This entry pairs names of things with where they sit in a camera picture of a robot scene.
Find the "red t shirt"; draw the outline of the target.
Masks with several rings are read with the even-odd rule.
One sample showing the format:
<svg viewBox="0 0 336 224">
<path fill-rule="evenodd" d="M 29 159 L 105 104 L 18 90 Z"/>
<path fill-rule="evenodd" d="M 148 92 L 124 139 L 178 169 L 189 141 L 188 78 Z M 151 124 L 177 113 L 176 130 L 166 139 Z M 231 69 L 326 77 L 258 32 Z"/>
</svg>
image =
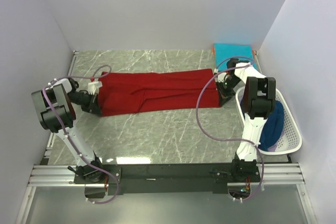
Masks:
<svg viewBox="0 0 336 224">
<path fill-rule="evenodd" d="M 218 108 L 211 69 L 171 73 L 111 73 L 100 79 L 98 105 L 103 116 L 141 112 Z"/>
</svg>

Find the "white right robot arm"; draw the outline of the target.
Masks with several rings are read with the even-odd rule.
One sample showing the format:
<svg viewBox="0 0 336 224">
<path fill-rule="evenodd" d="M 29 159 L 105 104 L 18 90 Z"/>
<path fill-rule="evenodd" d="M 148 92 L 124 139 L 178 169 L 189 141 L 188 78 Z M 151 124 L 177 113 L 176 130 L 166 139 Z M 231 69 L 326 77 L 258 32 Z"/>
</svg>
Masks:
<svg viewBox="0 0 336 224">
<path fill-rule="evenodd" d="M 261 134 L 276 105 L 276 80 L 260 73 L 247 60 L 232 57 L 226 66 L 216 78 L 222 102 L 235 95 L 234 88 L 239 82 L 245 85 L 240 103 L 245 120 L 243 135 L 230 169 L 232 179 L 241 182 L 257 171 Z"/>
</svg>

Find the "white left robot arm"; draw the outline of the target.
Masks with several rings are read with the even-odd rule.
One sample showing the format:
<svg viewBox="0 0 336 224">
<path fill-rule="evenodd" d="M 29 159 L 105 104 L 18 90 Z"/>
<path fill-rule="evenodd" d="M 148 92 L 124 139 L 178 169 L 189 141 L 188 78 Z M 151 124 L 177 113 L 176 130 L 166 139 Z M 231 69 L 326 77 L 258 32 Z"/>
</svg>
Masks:
<svg viewBox="0 0 336 224">
<path fill-rule="evenodd" d="M 104 179 L 105 170 L 99 157 L 78 133 L 72 106 L 76 104 L 86 112 L 100 113 L 95 104 L 97 95 L 78 91 L 78 88 L 73 78 L 55 79 L 48 87 L 33 92 L 31 98 L 41 126 L 62 139 L 74 156 L 76 167 L 68 169 L 86 182 L 99 183 Z"/>
</svg>

